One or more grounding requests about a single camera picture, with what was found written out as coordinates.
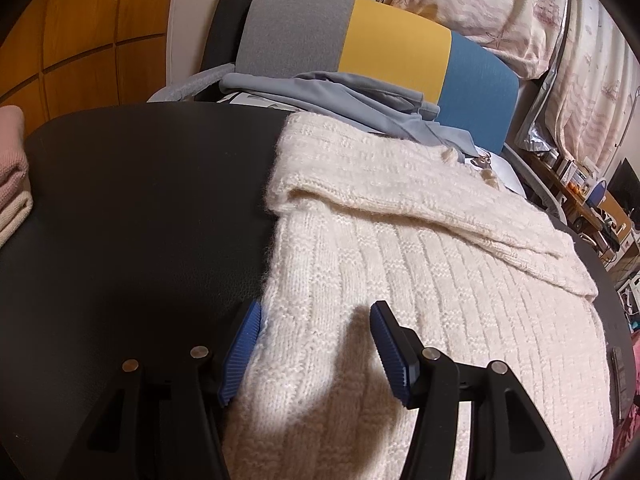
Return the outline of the cream knit sweater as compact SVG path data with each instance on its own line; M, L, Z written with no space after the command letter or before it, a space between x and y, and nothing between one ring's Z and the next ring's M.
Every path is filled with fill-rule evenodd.
M371 337L383 300L456 362L506 362L587 479L613 422L596 284L573 239L450 148L288 116L266 189L278 223L264 326L224 432L235 479L395 479L416 415Z

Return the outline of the wooden desk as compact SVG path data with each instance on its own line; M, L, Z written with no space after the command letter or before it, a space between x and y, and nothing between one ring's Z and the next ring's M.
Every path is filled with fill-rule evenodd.
M606 270L620 261L634 241L632 222L608 192L604 192L597 207L591 207L572 190L562 185L558 175L538 156L521 151L523 159L560 203L567 225L598 253Z

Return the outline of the folded cream cloth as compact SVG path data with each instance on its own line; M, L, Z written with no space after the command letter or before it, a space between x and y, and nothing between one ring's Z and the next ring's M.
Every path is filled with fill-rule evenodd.
M32 211L32 193L18 193L1 211L0 214L0 247L2 247Z

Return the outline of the black monitor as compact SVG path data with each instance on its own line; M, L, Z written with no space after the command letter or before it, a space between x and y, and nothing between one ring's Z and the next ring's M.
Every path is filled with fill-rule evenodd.
M639 223L640 181L628 159L624 158L617 166L613 177L608 181L608 192L623 208L634 224Z

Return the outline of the folded pink cloth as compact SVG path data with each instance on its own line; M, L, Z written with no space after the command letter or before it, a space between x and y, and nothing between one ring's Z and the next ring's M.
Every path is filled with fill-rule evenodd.
M9 205L28 175L24 151L25 118L16 105L0 108L0 208Z

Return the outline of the grey blue garment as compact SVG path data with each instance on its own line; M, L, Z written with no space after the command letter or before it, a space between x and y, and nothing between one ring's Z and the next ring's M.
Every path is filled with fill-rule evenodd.
M426 146L446 145L458 159L477 157L469 131L437 121L440 108L416 90L350 73L311 72L291 78L231 73L220 82L225 92L243 91L329 115L363 130Z

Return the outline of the wooden wardrobe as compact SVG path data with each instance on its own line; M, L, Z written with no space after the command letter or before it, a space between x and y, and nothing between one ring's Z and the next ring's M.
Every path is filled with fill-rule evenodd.
M166 82L170 0L32 0L1 44L1 102L25 131L143 103Z

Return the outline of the grey yellow blue chair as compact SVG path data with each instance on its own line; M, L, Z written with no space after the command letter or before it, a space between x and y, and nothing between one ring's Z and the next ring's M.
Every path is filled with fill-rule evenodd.
M563 218L549 189L506 144L518 100L514 71L457 32L372 0L252 0L233 63L199 71L151 99L224 91L221 79L231 73L311 72L356 74L421 92L439 106L438 122L469 131L479 153L510 162L550 214Z

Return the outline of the black rolled mat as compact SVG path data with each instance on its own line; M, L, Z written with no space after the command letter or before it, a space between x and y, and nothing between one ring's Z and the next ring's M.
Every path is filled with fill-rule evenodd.
M252 0L218 0L207 33L200 71L233 63Z

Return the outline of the pink patterned curtain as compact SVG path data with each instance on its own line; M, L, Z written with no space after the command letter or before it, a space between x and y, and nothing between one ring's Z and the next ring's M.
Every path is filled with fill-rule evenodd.
M558 71L544 124L564 154L605 169L639 89L639 62L600 0L383 0L495 54L523 80Z

